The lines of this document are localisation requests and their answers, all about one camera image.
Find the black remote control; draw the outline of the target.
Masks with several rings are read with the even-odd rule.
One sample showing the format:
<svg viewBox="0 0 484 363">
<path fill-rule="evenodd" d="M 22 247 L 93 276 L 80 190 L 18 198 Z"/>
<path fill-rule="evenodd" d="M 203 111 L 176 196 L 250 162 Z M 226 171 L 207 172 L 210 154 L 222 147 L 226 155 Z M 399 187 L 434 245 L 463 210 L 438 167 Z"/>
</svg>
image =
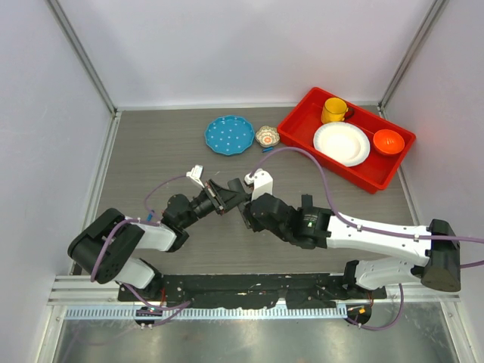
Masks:
<svg viewBox="0 0 484 363">
<path fill-rule="evenodd" d="M 231 198 L 228 202 L 230 206 L 236 206 L 242 213 L 245 206 L 251 200 L 251 193 L 247 193 L 239 178 L 232 179 L 228 182 L 228 189 L 231 191 Z"/>
</svg>

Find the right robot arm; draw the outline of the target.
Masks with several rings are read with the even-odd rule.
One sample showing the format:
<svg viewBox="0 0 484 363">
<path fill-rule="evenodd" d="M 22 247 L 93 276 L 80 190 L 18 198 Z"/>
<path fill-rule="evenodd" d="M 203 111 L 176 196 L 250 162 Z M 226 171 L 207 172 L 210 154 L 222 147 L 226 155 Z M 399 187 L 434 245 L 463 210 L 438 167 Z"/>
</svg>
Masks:
<svg viewBox="0 0 484 363">
<path fill-rule="evenodd" d="M 375 261 L 346 263 L 341 287 L 349 298 L 416 281 L 446 293 L 461 289 L 460 243 L 446 221 L 402 226 L 338 216 L 331 209 L 314 206 L 309 194 L 302 196 L 299 208 L 263 194 L 245 205 L 243 216 L 253 231 L 270 231 L 302 249 L 352 249 L 383 255 Z"/>
</svg>

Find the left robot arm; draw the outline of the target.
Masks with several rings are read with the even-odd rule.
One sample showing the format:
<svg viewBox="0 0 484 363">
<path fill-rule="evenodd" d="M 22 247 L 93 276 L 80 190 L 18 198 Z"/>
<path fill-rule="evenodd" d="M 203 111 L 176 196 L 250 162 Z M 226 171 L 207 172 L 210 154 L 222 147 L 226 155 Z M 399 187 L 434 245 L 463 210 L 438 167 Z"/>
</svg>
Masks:
<svg viewBox="0 0 484 363">
<path fill-rule="evenodd" d="M 227 188 L 209 180 L 198 196 L 171 196 L 160 220 L 129 218 L 109 208 L 70 243 L 67 255 L 91 275 L 92 281 L 115 281 L 129 285 L 146 302 L 154 301 L 163 289 L 161 273 L 132 254 L 136 250 L 174 253 L 189 234 L 186 229 L 210 213 L 223 215 L 245 204 L 251 194 L 236 178 Z"/>
</svg>

